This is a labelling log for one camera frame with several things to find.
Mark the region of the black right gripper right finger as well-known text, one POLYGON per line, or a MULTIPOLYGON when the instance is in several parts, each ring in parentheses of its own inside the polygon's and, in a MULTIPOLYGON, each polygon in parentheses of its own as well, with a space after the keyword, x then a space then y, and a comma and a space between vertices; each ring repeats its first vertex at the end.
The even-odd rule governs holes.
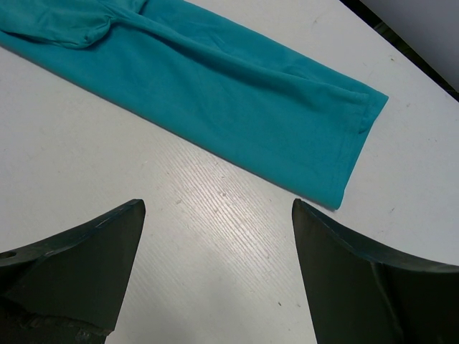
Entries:
POLYGON ((318 343, 456 343, 458 267, 401 252, 300 199, 293 231, 318 343))

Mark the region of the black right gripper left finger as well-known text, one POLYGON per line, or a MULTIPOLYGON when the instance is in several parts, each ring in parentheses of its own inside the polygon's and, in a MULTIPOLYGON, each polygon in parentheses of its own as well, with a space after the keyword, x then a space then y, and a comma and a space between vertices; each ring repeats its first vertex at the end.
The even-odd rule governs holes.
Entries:
POLYGON ((146 207, 130 200, 1 253, 2 343, 104 343, 115 330, 146 207))

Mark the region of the teal t-shirt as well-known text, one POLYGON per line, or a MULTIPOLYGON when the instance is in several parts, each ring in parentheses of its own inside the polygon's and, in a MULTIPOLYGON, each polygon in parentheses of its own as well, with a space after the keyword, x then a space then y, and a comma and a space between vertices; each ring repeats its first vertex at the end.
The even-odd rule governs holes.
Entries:
POLYGON ((1 44, 329 209, 388 100, 186 1, 3 1, 1 44))

